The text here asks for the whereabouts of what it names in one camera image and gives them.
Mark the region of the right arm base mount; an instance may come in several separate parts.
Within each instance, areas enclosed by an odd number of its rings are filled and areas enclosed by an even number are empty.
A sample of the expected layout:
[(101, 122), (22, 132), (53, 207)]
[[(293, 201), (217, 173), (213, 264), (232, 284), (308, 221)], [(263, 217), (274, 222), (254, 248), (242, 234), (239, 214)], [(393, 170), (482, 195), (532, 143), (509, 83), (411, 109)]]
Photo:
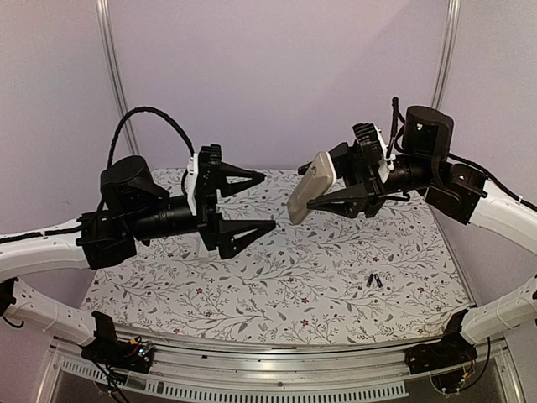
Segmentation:
[(461, 323), (467, 313), (468, 309), (465, 309), (454, 314), (439, 341), (416, 344), (404, 352), (404, 362), (411, 374), (429, 373), (451, 366), (469, 364), (469, 369), (459, 368), (451, 373), (431, 377), (434, 388), (442, 394), (461, 392), (475, 366), (477, 350), (461, 335)]

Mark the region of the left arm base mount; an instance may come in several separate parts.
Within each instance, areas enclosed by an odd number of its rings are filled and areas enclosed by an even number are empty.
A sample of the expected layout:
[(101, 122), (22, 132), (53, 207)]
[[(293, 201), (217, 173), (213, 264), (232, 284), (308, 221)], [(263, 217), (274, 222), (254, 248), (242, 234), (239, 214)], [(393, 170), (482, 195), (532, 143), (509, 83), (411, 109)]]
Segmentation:
[(94, 311), (91, 316), (96, 322), (94, 339), (81, 347), (81, 357), (113, 369), (148, 374), (154, 359), (154, 344), (140, 336), (129, 341), (119, 340), (108, 315)]

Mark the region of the small white remote control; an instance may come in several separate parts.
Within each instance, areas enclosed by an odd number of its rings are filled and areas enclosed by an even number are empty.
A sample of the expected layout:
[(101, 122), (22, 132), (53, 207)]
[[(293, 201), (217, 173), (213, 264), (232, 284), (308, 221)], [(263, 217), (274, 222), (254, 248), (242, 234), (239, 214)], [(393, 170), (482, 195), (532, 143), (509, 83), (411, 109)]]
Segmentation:
[(309, 201), (326, 194), (336, 183), (336, 170), (327, 151), (320, 151), (311, 161), (287, 201), (289, 220), (301, 224), (310, 214)]

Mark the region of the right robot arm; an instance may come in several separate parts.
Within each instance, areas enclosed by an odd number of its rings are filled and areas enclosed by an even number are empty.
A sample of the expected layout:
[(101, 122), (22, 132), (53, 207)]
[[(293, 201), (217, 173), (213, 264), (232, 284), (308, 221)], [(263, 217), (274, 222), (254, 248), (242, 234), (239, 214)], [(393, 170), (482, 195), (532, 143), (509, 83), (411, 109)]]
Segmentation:
[(453, 119), (434, 108), (411, 106), (402, 114), (394, 106), (387, 143), (375, 125), (359, 123), (353, 144), (326, 153), (329, 182), (343, 179), (344, 188), (329, 192), (318, 182), (321, 169), (309, 163), (299, 169), (302, 180), (296, 189), (303, 199), (289, 206), (299, 212), (373, 217), (386, 201), (405, 202), (409, 192), (417, 191), (445, 216), (534, 253), (535, 205), (515, 196), (479, 164), (451, 154), (453, 128)]

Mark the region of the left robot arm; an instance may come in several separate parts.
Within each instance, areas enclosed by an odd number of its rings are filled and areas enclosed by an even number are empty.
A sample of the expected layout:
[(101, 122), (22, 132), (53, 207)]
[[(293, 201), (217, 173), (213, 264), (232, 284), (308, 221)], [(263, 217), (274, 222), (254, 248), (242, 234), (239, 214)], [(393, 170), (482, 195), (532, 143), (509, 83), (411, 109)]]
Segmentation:
[(275, 228), (273, 220), (226, 220), (217, 211), (220, 196), (233, 196), (261, 184), (265, 174), (222, 162), (219, 145), (190, 157), (186, 193), (171, 196), (154, 181), (140, 155), (125, 157), (101, 173), (105, 208), (53, 228), (1, 240), (1, 314), (41, 326), (44, 331), (87, 348), (106, 364), (125, 355), (113, 320), (81, 311), (26, 285), (24, 275), (52, 270), (99, 270), (137, 253), (138, 243), (197, 233), (221, 259), (237, 256)]

